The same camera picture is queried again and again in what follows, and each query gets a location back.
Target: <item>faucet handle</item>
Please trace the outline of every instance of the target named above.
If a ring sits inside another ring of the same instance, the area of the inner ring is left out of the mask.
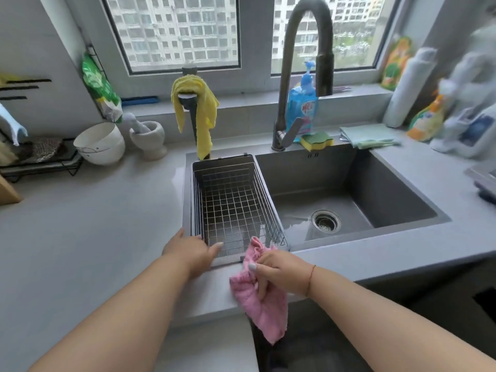
[[[293,143],[304,122],[302,118],[296,118],[287,132],[278,132],[282,147],[289,147]]]

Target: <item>hand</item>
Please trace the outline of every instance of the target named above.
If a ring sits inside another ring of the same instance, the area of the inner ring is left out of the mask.
[[[285,250],[267,250],[248,268],[257,275],[259,282],[268,279],[287,292],[305,296],[313,265]]]
[[[203,242],[202,236],[183,237],[184,228],[169,240],[162,251],[162,256],[168,255],[183,263],[188,269],[189,279],[197,278],[208,270],[224,243],[217,243],[210,248]]]

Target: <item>sink drain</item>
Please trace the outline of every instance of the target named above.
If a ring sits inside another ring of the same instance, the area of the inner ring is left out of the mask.
[[[341,229],[341,219],[332,211],[317,210],[312,214],[311,221],[317,230],[325,234],[335,234]]]

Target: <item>faucet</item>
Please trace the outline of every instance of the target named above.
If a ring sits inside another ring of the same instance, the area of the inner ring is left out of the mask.
[[[272,137],[272,149],[276,151],[283,151],[293,143],[304,122],[302,118],[297,118],[286,132],[286,107],[288,105],[289,81],[295,49],[294,43],[298,26],[307,11],[313,13],[319,32],[319,51],[315,60],[315,92],[318,97],[332,95],[334,54],[332,53],[333,33],[331,12],[323,0],[300,0],[291,13],[286,36],[284,37],[279,108]]]

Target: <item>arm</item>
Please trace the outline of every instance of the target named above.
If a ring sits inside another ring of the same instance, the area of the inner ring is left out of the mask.
[[[257,276],[308,295],[375,371],[496,370],[495,360],[450,332],[337,273],[279,250],[258,262],[250,265]]]
[[[183,286],[206,271],[221,248],[173,236],[161,257],[85,318],[30,372],[152,371]]]

